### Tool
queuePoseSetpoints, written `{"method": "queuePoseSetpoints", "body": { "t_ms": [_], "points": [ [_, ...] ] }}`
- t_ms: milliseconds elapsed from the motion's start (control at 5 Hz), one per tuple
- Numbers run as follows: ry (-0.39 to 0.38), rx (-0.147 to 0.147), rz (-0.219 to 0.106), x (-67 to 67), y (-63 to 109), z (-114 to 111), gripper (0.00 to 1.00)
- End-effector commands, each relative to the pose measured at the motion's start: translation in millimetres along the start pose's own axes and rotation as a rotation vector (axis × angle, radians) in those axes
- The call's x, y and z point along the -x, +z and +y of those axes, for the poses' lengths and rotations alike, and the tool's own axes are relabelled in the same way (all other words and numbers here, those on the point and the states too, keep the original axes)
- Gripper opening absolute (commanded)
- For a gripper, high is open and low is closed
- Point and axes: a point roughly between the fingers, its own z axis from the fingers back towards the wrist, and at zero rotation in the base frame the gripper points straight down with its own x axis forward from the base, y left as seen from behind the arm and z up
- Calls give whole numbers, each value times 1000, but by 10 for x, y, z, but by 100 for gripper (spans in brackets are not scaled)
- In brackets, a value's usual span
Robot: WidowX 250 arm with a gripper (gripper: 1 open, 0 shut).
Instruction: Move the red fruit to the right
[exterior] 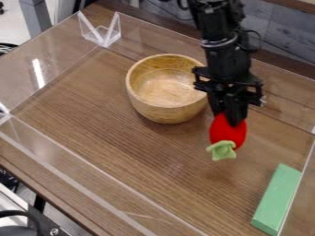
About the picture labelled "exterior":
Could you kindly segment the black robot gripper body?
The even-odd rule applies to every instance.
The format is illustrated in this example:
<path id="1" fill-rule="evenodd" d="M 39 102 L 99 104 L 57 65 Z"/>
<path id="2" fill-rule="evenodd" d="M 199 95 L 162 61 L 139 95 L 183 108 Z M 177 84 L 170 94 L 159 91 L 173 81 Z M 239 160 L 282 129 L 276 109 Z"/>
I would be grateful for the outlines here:
<path id="1" fill-rule="evenodd" d="M 209 68 L 197 66 L 193 69 L 195 74 L 195 89 L 207 93 L 229 93 L 239 95 L 247 104 L 264 106 L 265 95 L 262 92 L 264 81 L 252 73 L 234 79 L 211 78 Z"/>

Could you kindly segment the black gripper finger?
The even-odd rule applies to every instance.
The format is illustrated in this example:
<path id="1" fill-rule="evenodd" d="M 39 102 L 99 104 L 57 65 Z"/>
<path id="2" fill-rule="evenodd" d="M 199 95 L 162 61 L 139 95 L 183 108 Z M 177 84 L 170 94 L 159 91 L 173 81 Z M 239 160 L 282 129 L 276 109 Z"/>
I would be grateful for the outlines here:
<path id="1" fill-rule="evenodd" d="M 213 114 L 218 115 L 226 109 L 225 94 L 223 93 L 210 93 L 207 95 L 207 97 L 209 97 L 209 103 L 210 103 L 210 106 L 213 109 Z"/>
<path id="2" fill-rule="evenodd" d="M 226 95 L 225 104 L 225 114 L 229 119 L 229 124 L 237 127 L 247 117 L 249 104 L 239 95 L 231 93 Z"/>

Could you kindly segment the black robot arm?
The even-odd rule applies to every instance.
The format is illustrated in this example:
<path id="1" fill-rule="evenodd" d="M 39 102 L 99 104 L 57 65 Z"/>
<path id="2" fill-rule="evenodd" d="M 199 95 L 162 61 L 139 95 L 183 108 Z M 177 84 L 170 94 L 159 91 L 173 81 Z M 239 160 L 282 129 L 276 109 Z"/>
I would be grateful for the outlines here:
<path id="1" fill-rule="evenodd" d="M 264 104 L 262 80 L 252 73 L 250 29 L 245 29 L 241 0 L 187 0 L 206 66 L 193 69 L 195 89 L 207 93 L 213 114 L 222 113 L 235 127 L 247 118 L 249 105 Z"/>

